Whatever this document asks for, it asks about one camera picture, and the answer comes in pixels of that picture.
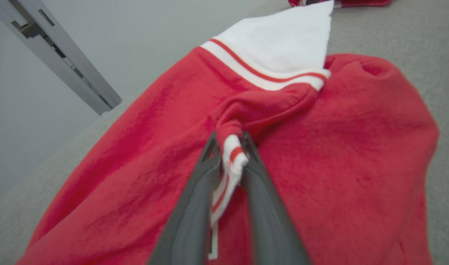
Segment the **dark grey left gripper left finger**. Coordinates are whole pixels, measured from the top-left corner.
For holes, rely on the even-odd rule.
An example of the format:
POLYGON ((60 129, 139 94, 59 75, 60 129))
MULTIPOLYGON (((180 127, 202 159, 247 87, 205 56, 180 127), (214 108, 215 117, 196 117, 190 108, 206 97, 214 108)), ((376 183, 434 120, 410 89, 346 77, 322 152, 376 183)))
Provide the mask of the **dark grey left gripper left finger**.
POLYGON ((212 133, 147 265, 207 265, 213 192, 220 175, 221 153, 212 133))

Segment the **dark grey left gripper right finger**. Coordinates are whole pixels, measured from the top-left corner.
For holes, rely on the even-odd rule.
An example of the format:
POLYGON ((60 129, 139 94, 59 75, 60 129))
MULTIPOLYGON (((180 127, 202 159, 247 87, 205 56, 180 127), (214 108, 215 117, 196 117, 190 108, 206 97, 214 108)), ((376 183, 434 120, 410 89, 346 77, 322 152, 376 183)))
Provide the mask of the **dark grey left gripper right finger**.
POLYGON ((309 254, 249 133, 241 141, 249 158, 243 171, 254 265, 312 265, 309 254))

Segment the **red white jersey shirt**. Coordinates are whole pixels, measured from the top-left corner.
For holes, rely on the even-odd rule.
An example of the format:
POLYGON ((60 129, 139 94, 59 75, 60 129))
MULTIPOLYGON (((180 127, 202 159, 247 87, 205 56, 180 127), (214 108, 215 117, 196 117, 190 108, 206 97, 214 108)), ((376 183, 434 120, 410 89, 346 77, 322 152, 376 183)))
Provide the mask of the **red white jersey shirt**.
POLYGON ((312 265, 432 265, 438 126, 391 62, 326 54, 333 8, 246 18, 164 72, 65 181, 16 265, 147 265, 213 132, 206 265, 254 265, 244 132, 312 265))

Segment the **red shorts with white stripe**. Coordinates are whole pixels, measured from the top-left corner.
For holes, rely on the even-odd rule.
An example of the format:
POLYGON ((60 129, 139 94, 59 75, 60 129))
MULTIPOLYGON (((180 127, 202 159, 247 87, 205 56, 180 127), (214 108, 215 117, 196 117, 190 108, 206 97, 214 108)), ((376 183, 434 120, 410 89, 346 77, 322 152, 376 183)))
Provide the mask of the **red shorts with white stripe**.
POLYGON ((393 0, 288 0, 291 7, 308 6, 316 3, 334 1, 335 8, 344 7, 383 7, 393 0))

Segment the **grey metal partition post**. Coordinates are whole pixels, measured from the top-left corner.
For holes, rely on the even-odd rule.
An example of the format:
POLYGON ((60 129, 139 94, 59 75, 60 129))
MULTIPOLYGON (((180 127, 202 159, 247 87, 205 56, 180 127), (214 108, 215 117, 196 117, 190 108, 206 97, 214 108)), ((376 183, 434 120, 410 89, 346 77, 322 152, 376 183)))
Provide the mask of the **grey metal partition post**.
POLYGON ((122 102, 43 0, 0 0, 0 20, 97 114, 122 102))

